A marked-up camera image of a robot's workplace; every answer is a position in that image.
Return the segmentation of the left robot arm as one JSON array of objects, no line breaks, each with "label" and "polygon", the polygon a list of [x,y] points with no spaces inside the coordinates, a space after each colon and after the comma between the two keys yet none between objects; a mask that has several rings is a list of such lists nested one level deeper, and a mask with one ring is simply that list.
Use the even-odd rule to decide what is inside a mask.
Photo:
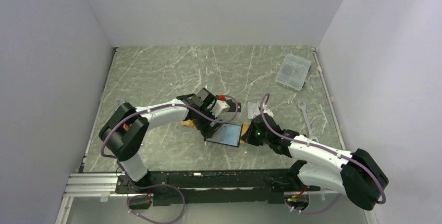
[{"label": "left robot arm", "polygon": [[222,125],[217,117],[228,110],[229,104],[222,96],[215,96],[205,88],[197,94],[181,95],[154,106],[134,107],[123,103],[100,130],[99,138],[129,176],[129,186],[142,193],[151,184],[151,173],[139,155],[148,131],[190,120],[207,139]]}]

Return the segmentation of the black card stack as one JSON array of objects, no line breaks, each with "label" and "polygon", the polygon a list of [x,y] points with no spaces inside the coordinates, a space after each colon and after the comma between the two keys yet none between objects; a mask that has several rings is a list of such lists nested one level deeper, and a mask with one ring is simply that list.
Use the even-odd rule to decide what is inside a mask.
[{"label": "black card stack", "polygon": [[228,112],[230,113],[234,113],[234,112],[241,112],[241,103],[239,102],[234,102],[233,100],[227,100],[226,103],[229,106]]}]

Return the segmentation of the black leather card holder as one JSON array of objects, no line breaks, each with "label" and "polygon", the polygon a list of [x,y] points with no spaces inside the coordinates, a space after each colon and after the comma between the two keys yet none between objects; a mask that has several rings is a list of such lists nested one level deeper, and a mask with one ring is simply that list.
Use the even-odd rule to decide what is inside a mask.
[{"label": "black leather card holder", "polygon": [[204,140],[211,143],[239,147],[241,130],[241,125],[226,123],[216,130],[211,138],[206,138]]}]

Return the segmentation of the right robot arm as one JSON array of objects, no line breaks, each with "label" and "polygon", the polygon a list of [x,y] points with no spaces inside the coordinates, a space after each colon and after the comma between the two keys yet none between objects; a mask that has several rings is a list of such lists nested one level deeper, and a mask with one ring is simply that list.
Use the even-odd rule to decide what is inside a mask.
[{"label": "right robot arm", "polygon": [[320,144],[297,131],[281,129],[268,114],[256,116],[240,139],[254,146],[267,145],[275,153],[295,159],[287,171],[287,183],[293,190],[319,186],[345,195],[364,210],[386,201],[389,180],[363,149],[351,152]]}]

